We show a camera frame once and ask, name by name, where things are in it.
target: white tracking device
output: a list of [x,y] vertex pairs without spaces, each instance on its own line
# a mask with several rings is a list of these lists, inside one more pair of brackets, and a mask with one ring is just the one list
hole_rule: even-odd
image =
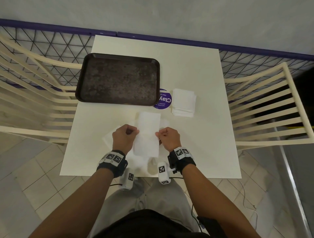
[[120,176],[119,185],[120,190],[131,190],[133,187],[134,170],[126,168],[122,176]]
[[163,162],[159,162],[157,164],[158,167],[158,180],[161,184],[168,184],[171,182],[171,179],[169,178],[169,174],[168,174],[168,167],[169,165],[163,161]]

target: white cable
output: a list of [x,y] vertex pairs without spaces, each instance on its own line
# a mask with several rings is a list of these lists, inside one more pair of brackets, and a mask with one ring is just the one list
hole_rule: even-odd
[[246,209],[249,209],[249,210],[252,210],[256,213],[256,222],[255,222],[255,230],[257,229],[257,219],[258,219],[258,213],[254,210],[254,209],[251,209],[251,208],[247,208],[245,205],[244,205],[244,201],[245,201],[245,188],[243,186],[243,184],[241,183],[241,181],[238,179],[238,181],[240,182],[240,184],[242,185],[243,187],[243,190],[244,190],[244,198],[243,198],[243,206],[246,208]]

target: person's right arm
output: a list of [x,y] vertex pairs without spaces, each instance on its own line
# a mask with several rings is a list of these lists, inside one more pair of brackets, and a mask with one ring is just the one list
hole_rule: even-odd
[[[169,152],[181,147],[180,135],[172,128],[156,136]],[[195,165],[185,166],[182,175],[198,216],[217,220],[229,238],[260,238],[242,212]]]

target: black serving tray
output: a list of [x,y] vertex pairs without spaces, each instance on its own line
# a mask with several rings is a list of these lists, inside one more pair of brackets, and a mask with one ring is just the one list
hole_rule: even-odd
[[84,58],[75,96],[81,102],[153,106],[159,83],[155,59],[91,53]]

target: black shirt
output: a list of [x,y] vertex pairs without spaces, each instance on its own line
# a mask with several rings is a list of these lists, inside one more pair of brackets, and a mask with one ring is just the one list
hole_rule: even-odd
[[[208,232],[209,230],[211,231],[209,232],[211,237],[226,238],[223,230],[216,220],[201,217],[198,217],[198,219],[202,220],[202,224],[206,223],[204,226]],[[104,237],[208,238],[209,235],[201,232],[191,232],[183,225],[172,221],[158,212],[150,209],[143,209],[132,212],[121,218],[102,230],[93,238]]]

